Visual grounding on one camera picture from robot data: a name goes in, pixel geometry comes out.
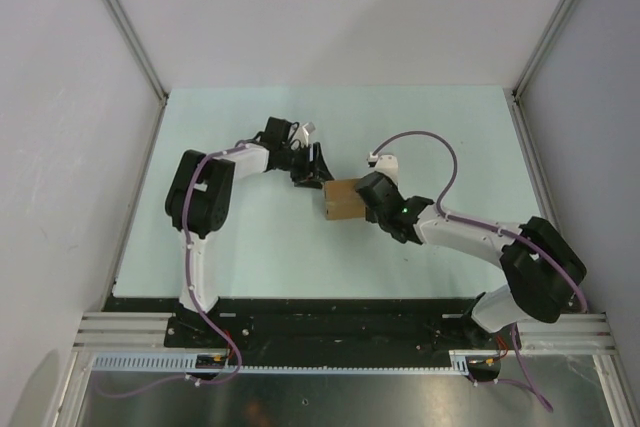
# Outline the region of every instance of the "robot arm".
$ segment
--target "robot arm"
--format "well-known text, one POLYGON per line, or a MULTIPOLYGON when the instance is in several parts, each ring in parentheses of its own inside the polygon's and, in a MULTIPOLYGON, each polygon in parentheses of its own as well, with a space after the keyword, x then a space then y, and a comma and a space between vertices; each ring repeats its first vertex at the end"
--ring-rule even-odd
POLYGON ((586 269, 548 221, 532 217, 522 225, 472 218, 499 227, 498 232, 491 232, 449 220, 449 216, 456 217, 455 213, 447 211, 446 218, 443 217, 431 199, 402 197, 395 180, 395 157, 376 157, 370 159, 370 165, 374 171, 356 185, 356 191, 367 206, 368 221, 377 223, 401 243, 410 241, 449 247, 504 271, 507 285, 482 294, 465 314, 467 337, 481 340, 485 333, 497 332, 526 318, 547 323, 557 321, 573 291, 542 258, 537 258, 525 245, 500 233, 514 232, 544 248, 579 284, 586 269))
POLYGON ((167 195, 165 212, 179 231, 183 255, 186 249, 191 251, 193 285, 188 286, 185 282, 180 295, 180 302, 187 309, 196 310, 189 295, 190 287, 205 312, 211 310, 218 300, 216 279, 219 276, 215 268, 205 266, 205 251, 227 219, 234 182, 269 170, 289 172, 297 187, 319 189, 326 180, 333 179, 322 157, 320 144, 309 142, 314 130, 313 124, 299 125, 271 117, 265 130, 254 139, 239 142, 236 147, 220 152, 207 162, 197 179, 187 213, 192 239, 189 246, 182 231, 184 201, 194 172, 205 154, 193 150, 183 154, 167 195))

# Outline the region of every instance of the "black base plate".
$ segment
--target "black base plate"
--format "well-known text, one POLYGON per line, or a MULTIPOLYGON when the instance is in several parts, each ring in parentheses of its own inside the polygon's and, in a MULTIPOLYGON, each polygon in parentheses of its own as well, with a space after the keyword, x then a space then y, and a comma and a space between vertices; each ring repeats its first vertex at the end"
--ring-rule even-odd
MULTIPOLYGON (((220 299, 209 318, 230 333, 245 365, 450 367, 449 350, 473 349, 460 316, 474 300, 220 299)), ((503 338, 510 343, 507 332, 503 338)), ((164 345, 212 349, 226 342, 178 305, 164 345)), ((495 350, 494 340, 479 349, 495 350)))
POLYGON ((110 295, 103 312, 175 312, 177 297, 115 297, 110 295))

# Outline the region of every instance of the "wooden block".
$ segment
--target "wooden block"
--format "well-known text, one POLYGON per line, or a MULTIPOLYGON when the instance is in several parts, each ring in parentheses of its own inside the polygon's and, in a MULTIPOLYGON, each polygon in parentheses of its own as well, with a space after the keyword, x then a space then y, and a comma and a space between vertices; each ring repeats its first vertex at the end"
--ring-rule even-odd
POLYGON ((365 216, 364 202, 354 190, 360 179, 330 180, 324 183, 327 220, 359 219, 365 216))

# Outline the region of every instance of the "gray wall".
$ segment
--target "gray wall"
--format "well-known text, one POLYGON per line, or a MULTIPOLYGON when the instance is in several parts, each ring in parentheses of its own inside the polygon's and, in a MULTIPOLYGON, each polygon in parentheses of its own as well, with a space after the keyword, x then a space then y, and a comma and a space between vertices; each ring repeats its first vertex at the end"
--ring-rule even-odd
POLYGON ((158 104, 101 0, 0 0, 0 426, 39 425, 158 104))
POLYGON ((122 2, 175 89, 513 85, 558 0, 122 2))
POLYGON ((640 397, 640 0, 581 0, 524 96, 585 290, 640 397))

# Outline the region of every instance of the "cable connector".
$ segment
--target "cable connector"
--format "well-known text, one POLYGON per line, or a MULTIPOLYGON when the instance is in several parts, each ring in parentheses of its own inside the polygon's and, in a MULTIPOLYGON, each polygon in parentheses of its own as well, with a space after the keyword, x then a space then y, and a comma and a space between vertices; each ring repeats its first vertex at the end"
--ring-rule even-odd
POLYGON ((379 155, 374 154, 373 152, 369 152, 369 155, 367 157, 367 163, 369 164, 369 167, 375 167, 378 163, 378 159, 380 159, 379 155))

